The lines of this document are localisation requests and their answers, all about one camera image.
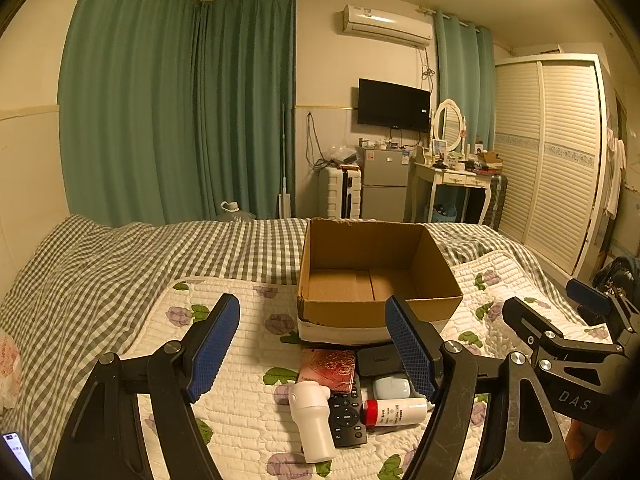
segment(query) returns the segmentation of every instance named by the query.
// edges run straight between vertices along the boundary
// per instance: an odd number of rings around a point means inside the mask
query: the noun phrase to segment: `black bag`
[[[632,256],[617,257],[596,272],[591,286],[601,292],[617,292],[640,308],[640,260]],[[583,305],[578,306],[578,314],[590,326],[605,322],[602,316],[594,314]]]

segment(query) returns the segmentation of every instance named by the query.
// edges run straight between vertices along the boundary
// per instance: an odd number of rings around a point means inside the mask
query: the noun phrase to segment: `smartphone screen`
[[[29,462],[29,457],[27,452],[20,441],[20,437],[17,433],[7,433],[4,434],[4,440],[7,442],[11,451],[14,452],[15,457],[20,461],[22,466],[27,470],[29,476],[33,478],[33,472],[31,472],[31,462]]]

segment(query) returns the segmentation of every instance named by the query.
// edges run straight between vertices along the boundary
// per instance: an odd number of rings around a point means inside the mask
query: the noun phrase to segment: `quilted mattress pad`
[[[464,298],[442,332],[476,354],[504,358],[513,349],[529,349],[504,323],[504,300],[517,296],[549,318],[566,338],[609,341],[604,327],[570,321],[535,287],[507,252],[493,251],[452,267]],[[398,480],[414,455],[427,421],[419,426],[382,428],[368,443],[339,450],[321,464],[306,464],[298,428],[292,421],[287,391],[300,369],[302,350],[296,332],[296,287],[223,278],[190,276],[162,293],[138,338],[122,358],[151,354],[180,339],[206,317],[224,292],[238,297],[240,325],[210,392],[193,405],[202,438],[225,479],[241,480]],[[367,389],[363,387],[366,398]],[[148,396],[140,396],[146,449],[156,479],[168,479]],[[473,469],[486,412],[486,396],[476,396],[456,478]],[[567,421],[561,419],[566,430]]]

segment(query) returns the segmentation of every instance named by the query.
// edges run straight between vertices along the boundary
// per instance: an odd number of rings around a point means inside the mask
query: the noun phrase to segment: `white massage gun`
[[[337,455],[329,428],[330,396],[331,390],[315,381],[302,381],[289,389],[291,417],[298,425],[302,451],[309,464],[325,462]]]

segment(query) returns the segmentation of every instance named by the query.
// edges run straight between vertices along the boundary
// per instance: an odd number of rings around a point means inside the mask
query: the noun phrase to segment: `checkered bedsheet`
[[[569,319],[578,317],[535,257],[485,226],[430,224],[449,265],[506,250]],[[101,226],[74,215],[40,244],[0,307],[22,357],[22,391],[0,428],[18,431],[48,478],[66,418],[97,357],[124,352],[169,282],[217,276],[295,284],[306,220]]]

